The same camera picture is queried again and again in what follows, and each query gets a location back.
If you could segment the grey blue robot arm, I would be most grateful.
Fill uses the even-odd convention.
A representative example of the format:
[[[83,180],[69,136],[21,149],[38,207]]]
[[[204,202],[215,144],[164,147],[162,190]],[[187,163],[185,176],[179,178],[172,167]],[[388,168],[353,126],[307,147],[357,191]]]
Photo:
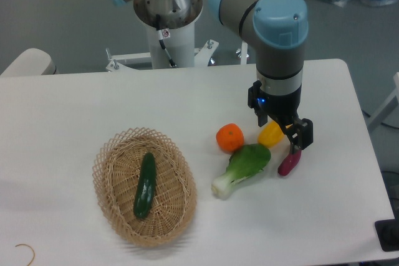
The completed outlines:
[[[291,154],[313,142],[313,124],[297,114],[302,88],[304,48],[309,32],[305,0],[112,0],[131,2],[147,27],[155,69],[191,67],[198,54],[194,23],[204,5],[256,53],[257,79],[248,106],[259,126],[274,120],[288,137]]]

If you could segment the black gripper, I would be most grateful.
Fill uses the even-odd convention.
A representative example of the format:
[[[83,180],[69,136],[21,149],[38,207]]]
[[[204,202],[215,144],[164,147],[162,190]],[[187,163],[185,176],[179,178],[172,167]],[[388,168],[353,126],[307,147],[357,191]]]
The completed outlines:
[[[274,120],[284,130],[290,141],[290,154],[296,154],[313,143],[313,122],[299,118],[302,86],[287,95],[271,95],[261,90],[261,82],[255,81],[248,89],[248,107],[257,116],[257,125],[264,126],[267,118]]]

